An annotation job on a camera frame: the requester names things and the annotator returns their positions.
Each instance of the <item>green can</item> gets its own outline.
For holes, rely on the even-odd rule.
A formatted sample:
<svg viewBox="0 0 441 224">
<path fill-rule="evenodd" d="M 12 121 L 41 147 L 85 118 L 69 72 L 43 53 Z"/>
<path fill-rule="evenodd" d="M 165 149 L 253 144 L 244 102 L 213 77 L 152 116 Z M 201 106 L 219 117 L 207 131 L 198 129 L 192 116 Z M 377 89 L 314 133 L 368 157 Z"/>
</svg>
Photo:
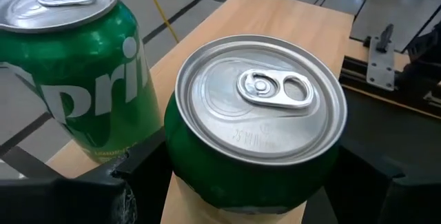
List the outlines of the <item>green can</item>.
<svg viewBox="0 0 441 224">
<path fill-rule="evenodd" d="M 136 19 L 118 0 L 2 0 L 0 58 L 102 163 L 161 126 Z"/>
<path fill-rule="evenodd" d="M 347 106 L 319 59 L 279 39 L 239 35 L 183 64 L 165 113 L 174 171 L 228 212 L 282 214 L 324 183 Z"/>
</svg>

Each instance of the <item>floor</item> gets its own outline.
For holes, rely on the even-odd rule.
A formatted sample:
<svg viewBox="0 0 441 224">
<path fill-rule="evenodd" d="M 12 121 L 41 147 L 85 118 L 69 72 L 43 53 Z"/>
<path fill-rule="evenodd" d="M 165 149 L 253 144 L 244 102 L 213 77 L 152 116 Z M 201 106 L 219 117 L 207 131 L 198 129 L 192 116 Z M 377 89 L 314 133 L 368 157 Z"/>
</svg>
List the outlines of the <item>floor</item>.
<svg viewBox="0 0 441 224">
<path fill-rule="evenodd" d="M 145 44 L 148 63 L 152 67 L 175 46 L 173 37 L 152 0 L 122 0 L 136 15 L 141 37 Z M 321 4 L 323 0 L 300 0 Z M 159 0 L 165 14 L 172 21 L 179 39 L 183 39 L 200 22 L 217 9 L 224 0 Z M 326 0 L 322 6 L 343 12 L 357 13 L 362 0 Z M 432 15 L 439 0 L 367 0 L 356 19 L 351 36 L 364 39 L 378 34 L 387 24 L 395 24 L 392 37 L 397 50 L 402 50 Z M 425 32 L 441 20 L 435 17 Z M 0 144 L 35 120 L 45 111 L 45 106 L 6 68 L 0 68 Z M 38 159 L 47 161 L 62 148 L 70 137 L 54 120 L 48 121 L 19 146 Z M 19 173 L 0 163 L 0 179 L 14 179 Z"/>
</svg>

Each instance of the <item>wooden board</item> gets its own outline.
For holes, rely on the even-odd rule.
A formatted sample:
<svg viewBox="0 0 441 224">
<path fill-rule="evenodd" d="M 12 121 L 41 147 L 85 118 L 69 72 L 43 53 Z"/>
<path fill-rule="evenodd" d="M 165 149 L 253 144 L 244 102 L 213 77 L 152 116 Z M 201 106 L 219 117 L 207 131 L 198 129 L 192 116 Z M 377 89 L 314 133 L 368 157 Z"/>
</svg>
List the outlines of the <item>wooden board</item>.
<svg viewBox="0 0 441 224">
<path fill-rule="evenodd" d="M 234 34 L 262 34 L 284 39 L 308 50 L 328 65 L 338 77 L 349 42 L 353 16 L 295 0 L 228 0 L 188 34 L 151 70 L 161 114 L 184 60 L 204 43 Z M 70 141 L 48 165 L 64 176 L 76 177 L 96 167 Z M 176 179 L 170 183 L 162 223 L 201 223 L 185 210 Z M 298 207 L 279 224 L 300 223 L 305 205 Z"/>
</svg>

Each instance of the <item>dented can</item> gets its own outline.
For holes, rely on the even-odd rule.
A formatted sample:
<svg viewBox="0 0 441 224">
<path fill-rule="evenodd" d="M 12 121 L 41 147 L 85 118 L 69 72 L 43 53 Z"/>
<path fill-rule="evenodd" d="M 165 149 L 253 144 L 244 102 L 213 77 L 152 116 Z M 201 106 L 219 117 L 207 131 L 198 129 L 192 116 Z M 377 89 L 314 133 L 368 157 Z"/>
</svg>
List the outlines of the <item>dented can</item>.
<svg viewBox="0 0 441 224">
<path fill-rule="evenodd" d="M 271 37 L 225 37 L 182 65 L 167 147 L 175 174 L 210 205 L 283 214 L 324 183 L 346 116 L 337 78 L 314 55 Z"/>
<path fill-rule="evenodd" d="M 2 0 L 0 58 L 96 162 L 161 126 L 136 19 L 118 0 Z"/>
</svg>

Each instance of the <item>can lid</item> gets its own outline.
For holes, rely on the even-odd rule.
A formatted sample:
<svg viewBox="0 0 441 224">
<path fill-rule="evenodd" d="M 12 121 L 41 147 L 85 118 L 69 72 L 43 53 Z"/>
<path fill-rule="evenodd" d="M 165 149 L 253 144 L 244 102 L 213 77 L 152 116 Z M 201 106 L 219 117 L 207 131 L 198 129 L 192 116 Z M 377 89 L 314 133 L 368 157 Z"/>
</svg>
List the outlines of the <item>can lid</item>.
<svg viewBox="0 0 441 224">
<path fill-rule="evenodd" d="M 184 62 L 176 103 L 210 147 L 262 165 L 292 165 L 327 151 L 345 126 L 344 93 L 314 55 L 271 37 L 238 35 Z"/>
<path fill-rule="evenodd" d="M 64 30 L 108 13 L 116 0 L 1 0 L 0 29 L 22 33 Z"/>
</svg>

